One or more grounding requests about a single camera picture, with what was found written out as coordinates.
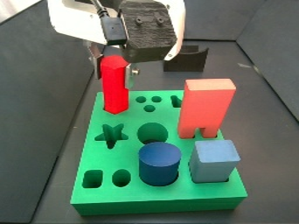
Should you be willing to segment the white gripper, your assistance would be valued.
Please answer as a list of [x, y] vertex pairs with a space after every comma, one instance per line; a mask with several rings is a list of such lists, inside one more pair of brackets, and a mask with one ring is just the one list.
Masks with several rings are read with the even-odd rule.
[[[179, 53], [183, 45], [186, 7], [183, 0], [155, 0], [169, 10], [173, 28], [177, 35], [177, 43], [169, 51], [165, 60], [171, 60]], [[91, 2], [77, 0], [48, 0], [51, 24], [58, 33], [87, 40], [90, 61], [94, 65], [95, 78], [102, 78], [101, 62], [103, 52], [99, 44], [106, 44], [105, 33], [97, 8]]]

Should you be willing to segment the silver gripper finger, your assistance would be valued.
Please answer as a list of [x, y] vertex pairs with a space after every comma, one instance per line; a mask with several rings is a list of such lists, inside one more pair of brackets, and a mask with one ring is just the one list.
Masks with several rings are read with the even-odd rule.
[[130, 63], [126, 66], [126, 88], [131, 89], [134, 86], [134, 78], [141, 74], [141, 69], [138, 68], [137, 63]]

